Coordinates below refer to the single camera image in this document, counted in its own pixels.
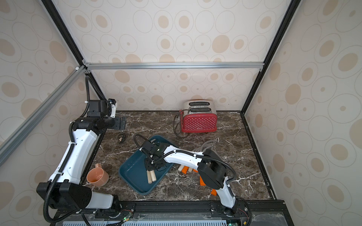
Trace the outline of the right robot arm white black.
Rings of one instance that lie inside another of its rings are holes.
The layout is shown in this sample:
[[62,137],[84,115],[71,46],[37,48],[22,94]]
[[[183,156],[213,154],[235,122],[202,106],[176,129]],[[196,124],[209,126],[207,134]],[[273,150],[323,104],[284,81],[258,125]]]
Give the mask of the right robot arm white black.
[[240,198],[245,206],[239,208],[239,199],[230,186],[230,183],[237,179],[235,169],[221,160],[216,152],[211,149],[203,152],[188,151],[168,143],[151,141],[141,134],[134,134],[133,139],[138,149],[146,155],[145,168],[151,177],[155,170],[164,167],[167,163],[195,169],[204,184],[216,191],[226,216],[232,217],[240,211],[246,215],[247,220],[251,221],[252,212],[248,203]]

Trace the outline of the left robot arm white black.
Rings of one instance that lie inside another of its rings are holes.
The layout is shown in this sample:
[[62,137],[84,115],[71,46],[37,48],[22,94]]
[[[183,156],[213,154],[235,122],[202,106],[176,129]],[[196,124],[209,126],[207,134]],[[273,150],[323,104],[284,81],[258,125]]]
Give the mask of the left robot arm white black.
[[86,108],[69,124],[67,150],[49,180],[39,183],[36,188],[44,200],[42,213],[48,223],[58,223],[76,213],[84,215],[86,210],[99,210],[110,217],[121,213],[118,196],[93,192],[83,186],[83,182],[85,170],[89,169],[102,136],[109,129],[123,131],[126,118],[116,116],[117,102],[114,99],[106,99],[104,95],[99,100],[90,98],[90,87],[97,94],[100,90],[88,75],[85,87]]

